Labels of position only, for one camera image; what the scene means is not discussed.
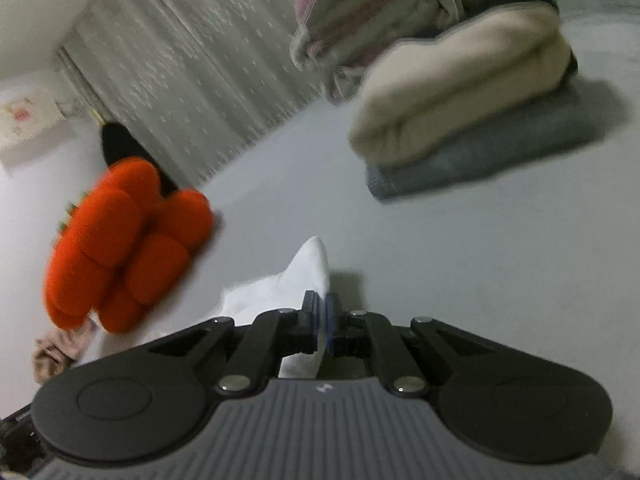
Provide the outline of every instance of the gray ribbed pad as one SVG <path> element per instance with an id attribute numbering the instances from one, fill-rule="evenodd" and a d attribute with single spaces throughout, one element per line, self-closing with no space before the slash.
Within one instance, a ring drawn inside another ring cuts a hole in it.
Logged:
<path id="1" fill-rule="evenodd" d="M 35 480 L 605 480 L 587 456 L 557 466 L 508 464 L 457 440 L 421 400 L 398 399 L 376 378 L 272 380 L 228 400 L 171 454 L 127 468 L 53 460 Z"/>

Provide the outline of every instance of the folded towel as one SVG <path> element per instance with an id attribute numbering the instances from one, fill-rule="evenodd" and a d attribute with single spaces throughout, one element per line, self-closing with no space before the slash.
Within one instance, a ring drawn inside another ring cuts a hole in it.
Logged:
<path id="1" fill-rule="evenodd" d="M 557 9 L 494 7 L 435 40 L 396 43 L 369 69 L 349 136 L 367 164 L 399 165 L 452 132 L 551 92 L 572 65 Z"/>
<path id="2" fill-rule="evenodd" d="M 491 176 L 597 139 L 571 83 L 451 136 L 431 155 L 404 166 L 367 168 L 367 187 L 379 200 Z"/>
<path id="3" fill-rule="evenodd" d="M 324 299 L 329 291 L 329 265 L 322 240 L 307 240 L 293 260 L 280 274 L 249 283 L 232 286 L 222 292 L 220 304 L 204 319 L 214 316 L 234 318 L 236 326 L 248 325 L 263 312 L 277 308 L 299 310 L 307 290 L 314 290 Z M 311 379 L 318 373 L 324 355 L 324 335 L 313 355 L 296 354 L 285 357 L 278 374 L 281 378 Z"/>
<path id="4" fill-rule="evenodd" d="M 296 1 L 299 27 L 291 59 L 321 74 L 324 94 L 333 102 L 352 97 L 362 69 L 393 42 L 427 26 L 445 30 L 463 15 L 461 0 Z"/>

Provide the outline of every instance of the round black disc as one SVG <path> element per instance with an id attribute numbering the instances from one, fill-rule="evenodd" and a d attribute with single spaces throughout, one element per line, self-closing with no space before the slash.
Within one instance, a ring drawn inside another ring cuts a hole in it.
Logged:
<path id="1" fill-rule="evenodd" d="M 591 378 L 536 358 L 499 352 L 450 378 L 438 406 L 460 439 L 509 462 L 557 463 L 598 450 L 612 407 Z"/>
<path id="2" fill-rule="evenodd" d="M 147 460 L 194 430 L 204 388 L 182 360 L 140 352 L 66 371 L 36 394 L 31 415 L 62 455 L 92 463 Z"/>

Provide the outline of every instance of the gray curtain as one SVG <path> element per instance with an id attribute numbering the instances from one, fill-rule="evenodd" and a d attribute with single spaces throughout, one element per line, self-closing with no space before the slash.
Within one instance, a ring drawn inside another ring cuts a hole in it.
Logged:
<path id="1" fill-rule="evenodd" d="M 292 0 L 94 0 L 63 69 L 179 185 L 196 185 L 318 95 L 289 59 Z"/>

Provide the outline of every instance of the white wall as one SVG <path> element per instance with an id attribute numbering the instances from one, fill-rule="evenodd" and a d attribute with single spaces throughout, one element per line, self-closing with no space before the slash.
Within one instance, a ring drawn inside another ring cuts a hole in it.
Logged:
<path id="1" fill-rule="evenodd" d="M 48 68 L 89 0 L 0 0 L 0 80 Z"/>
<path id="2" fill-rule="evenodd" d="M 44 84 L 72 95 L 55 72 L 0 82 L 0 102 Z M 31 402 L 36 337 L 52 325 L 42 306 L 43 270 L 65 206 L 104 171 L 98 125 L 89 115 L 0 152 L 0 417 Z"/>

